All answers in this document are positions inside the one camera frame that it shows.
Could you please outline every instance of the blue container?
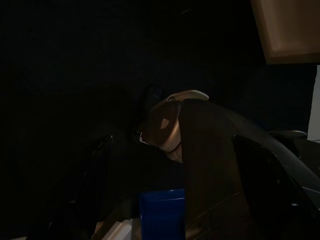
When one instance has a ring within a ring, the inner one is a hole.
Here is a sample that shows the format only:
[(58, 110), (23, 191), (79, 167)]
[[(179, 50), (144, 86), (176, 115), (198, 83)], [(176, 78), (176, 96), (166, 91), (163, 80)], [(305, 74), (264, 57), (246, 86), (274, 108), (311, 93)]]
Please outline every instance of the blue container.
[(139, 196), (142, 240), (185, 240), (185, 191)]

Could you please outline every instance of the wooden cabinet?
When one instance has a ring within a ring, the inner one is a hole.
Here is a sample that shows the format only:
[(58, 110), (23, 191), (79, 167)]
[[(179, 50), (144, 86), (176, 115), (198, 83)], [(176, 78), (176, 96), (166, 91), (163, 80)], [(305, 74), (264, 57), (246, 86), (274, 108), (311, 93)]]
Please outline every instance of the wooden cabinet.
[(320, 0), (251, 0), (269, 64), (320, 62)]

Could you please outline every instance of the white paper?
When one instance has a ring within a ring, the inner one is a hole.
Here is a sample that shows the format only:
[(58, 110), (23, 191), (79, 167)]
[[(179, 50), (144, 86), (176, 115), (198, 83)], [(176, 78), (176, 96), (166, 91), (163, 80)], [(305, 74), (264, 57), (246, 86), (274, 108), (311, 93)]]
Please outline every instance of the white paper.
[(307, 139), (320, 143), (320, 65), (316, 70)]

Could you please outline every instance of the cabinet door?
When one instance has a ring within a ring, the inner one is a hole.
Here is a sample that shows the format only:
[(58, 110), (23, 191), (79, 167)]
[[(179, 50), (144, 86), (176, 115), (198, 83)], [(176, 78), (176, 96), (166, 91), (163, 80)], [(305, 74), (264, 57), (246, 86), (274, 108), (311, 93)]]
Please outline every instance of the cabinet door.
[(251, 0), (267, 63), (320, 61), (319, 0)]

